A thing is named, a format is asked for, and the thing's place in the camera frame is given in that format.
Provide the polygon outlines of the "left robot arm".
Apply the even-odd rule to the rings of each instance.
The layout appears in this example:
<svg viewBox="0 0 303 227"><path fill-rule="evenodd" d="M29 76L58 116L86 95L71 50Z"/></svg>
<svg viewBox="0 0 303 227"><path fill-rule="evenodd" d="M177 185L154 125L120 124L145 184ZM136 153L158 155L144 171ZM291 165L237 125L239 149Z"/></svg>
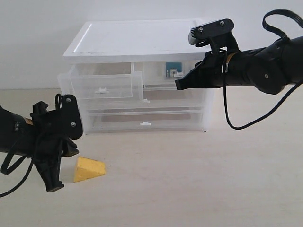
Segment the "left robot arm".
<svg viewBox="0 0 303 227"><path fill-rule="evenodd" d="M83 127L75 103L57 104L52 111L47 108L45 102L34 104L30 118L0 109L0 150L7 154L0 172L9 175L29 158L30 165L21 182L36 167L46 190L55 192L64 187L59 179L61 159L78 154L73 140L83 135Z"/></svg>

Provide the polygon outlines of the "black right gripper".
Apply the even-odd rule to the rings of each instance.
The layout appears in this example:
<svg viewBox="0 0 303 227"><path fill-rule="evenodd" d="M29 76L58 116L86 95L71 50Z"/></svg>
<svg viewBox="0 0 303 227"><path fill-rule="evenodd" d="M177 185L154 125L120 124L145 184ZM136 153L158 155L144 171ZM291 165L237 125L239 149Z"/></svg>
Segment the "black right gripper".
<svg viewBox="0 0 303 227"><path fill-rule="evenodd" d="M184 77L175 80L177 90L221 88L227 70L227 62L237 53L236 49L208 51L203 60Z"/></svg>

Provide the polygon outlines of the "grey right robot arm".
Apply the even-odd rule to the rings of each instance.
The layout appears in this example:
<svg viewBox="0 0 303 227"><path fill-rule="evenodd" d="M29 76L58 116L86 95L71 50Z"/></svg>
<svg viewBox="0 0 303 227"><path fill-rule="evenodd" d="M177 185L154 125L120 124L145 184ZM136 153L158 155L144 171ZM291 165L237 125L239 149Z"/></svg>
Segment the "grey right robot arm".
<svg viewBox="0 0 303 227"><path fill-rule="evenodd" d="M276 95L303 79L303 38L277 40L268 47L217 55L208 52L184 77L177 90L253 86Z"/></svg>

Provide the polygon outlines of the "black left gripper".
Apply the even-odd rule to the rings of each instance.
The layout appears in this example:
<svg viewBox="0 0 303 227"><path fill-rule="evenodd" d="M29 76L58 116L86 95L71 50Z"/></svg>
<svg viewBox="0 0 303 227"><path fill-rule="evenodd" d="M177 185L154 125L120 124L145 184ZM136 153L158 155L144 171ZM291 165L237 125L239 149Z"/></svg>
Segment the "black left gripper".
<svg viewBox="0 0 303 227"><path fill-rule="evenodd" d="M79 150L74 140L62 133L59 113L48 111L48 106L43 101L33 105L34 141L28 148L26 157L34 159L46 191L55 192L64 187L59 179L61 158L75 156Z"/></svg>

